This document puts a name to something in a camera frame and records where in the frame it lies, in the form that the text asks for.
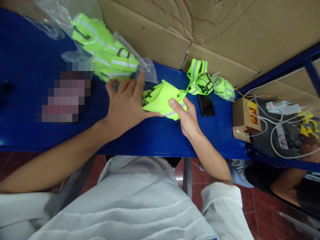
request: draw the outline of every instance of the red tile floor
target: red tile floor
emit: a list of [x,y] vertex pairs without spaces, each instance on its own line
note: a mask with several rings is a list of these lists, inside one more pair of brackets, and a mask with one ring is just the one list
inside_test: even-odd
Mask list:
[[[0,152],[0,181],[37,155],[38,153]],[[182,187],[183,180],[183,163],[182,160],[175,169],[176,179],[180,187]],[[192,200],[201,210],[201,191],[210,185],[210,177],[206,172],[200,170],[199,165],[200,162],[197,158],[192,159]],[[98,155],[81,193],[88,191],[97,184],[104,166],[104,155]],[[58,184],[51,191],[59,193],[65,182]],[[256,188],[238,187],[242,194],[245,218],[256,240],[296,239],[291,223],[278,214],[279,211],[288,213],[288,207],[284,203]]]

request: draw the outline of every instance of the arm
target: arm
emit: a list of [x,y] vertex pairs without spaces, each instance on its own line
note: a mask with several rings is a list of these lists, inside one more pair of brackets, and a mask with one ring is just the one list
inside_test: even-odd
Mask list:
[[212,182],[222,182],[233,185],[226,160],[212,146],[198,125],[194,105],[186,97],[183,101],[188,108],[187,111],[173,98],[170,99],[169,103],[172,109],[180,116],[182,132],[190,141],[202,166],[210,175]]
[[183,101],[187,112],[174,99],[170,106],[179,114],[183,134],[214,183],[201,191],[201,213],[220,240],[253,240],[242,211],[240,189],[233,186],[226,160],[201,132],[194,105],[187,98]]
[[161,116],[141,107],[144,72],[125,80],[116,92],[115,79],[106,85],[108,115],[91,128],[32,159],[0,183],[0,193],[24,193],[48,189],[70,176],[106,143],[118,138],[148,117]]
[[[302,155],[312,152],[319,148],[320,141],[315,138],[312,134],[309,135],[309,138],[303,137],[303,144],[300,146],[300,152]],[[320,162],[320,152],[315,152],[312,155],[303,157],[302,161],[307,162]],[[282,199],[298,206],[300,203],[297,198],[296,186],[298,186],[304,176],[308,171],[289,168],[285,170],[270,186],[274,194],[281,197]]]

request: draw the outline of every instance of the small cardboard box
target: small cardboard box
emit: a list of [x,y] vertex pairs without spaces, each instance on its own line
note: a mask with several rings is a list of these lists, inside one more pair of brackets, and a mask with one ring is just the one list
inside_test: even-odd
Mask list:
[[[250,120],[250,113],[247,109],[246,98],[240,98],[232,104],[232,119],[233,119],[233,137],[241,139],[246,142],[251,142],[249,138],[250,133],[261,132],[261,122],[259,118],[255,118],[255,123]],[[249,101],[249,108],[255,110],[257,116],[259,116],[259,108],[256,103]]]

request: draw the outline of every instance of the white sleeve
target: white sleeve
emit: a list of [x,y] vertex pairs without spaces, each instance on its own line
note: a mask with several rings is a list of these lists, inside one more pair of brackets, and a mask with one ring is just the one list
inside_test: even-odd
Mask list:
[[217,182],[203,189],[201,195],[201,213],[219,240],[253,240],[238,187]]

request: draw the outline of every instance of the person's left hand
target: person's left hand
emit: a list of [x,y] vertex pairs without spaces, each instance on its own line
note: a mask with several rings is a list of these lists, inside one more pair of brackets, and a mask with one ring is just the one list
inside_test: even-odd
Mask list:
[[111,79],[106,84],[110,104],[108,115],[103,121],[112,127],[111,131],[114,139],[120,137],[146,118],[163,117],[158,112],[146,112],[142,109],[144,79],[145,72],[141,71],[138,80],[127,79],[120,82],[117,92],[113,87],[117,79]]

